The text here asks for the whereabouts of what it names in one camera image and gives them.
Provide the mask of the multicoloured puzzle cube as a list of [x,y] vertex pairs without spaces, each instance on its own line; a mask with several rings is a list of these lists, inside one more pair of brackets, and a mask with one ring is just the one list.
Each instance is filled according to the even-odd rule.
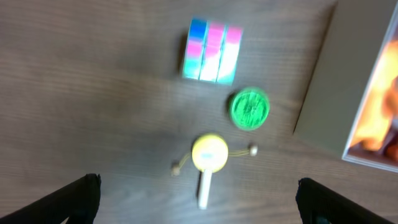
[[185,46],[182,77],[231,85],[242,37],[241,27],[193,18]]

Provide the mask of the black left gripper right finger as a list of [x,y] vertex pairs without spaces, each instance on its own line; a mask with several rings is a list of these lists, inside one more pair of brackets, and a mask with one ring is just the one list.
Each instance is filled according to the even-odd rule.
[[295,201],[304,224],[392,224],[310,178],[299,180]]

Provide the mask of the orange dinosaur toy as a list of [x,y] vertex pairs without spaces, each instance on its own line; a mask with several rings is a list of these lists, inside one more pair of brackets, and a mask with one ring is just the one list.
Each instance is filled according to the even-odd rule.
[[378,151],[397,116],[397,41],[386,44],[380,56],[368,96],[354,131],[350,146],[360,144],[365,150]]

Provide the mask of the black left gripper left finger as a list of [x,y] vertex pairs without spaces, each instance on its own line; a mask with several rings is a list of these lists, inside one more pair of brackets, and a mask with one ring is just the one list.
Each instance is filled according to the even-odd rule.
[[100,206],[101,176],[86,174],[1,218],[1,223],[93,223]]

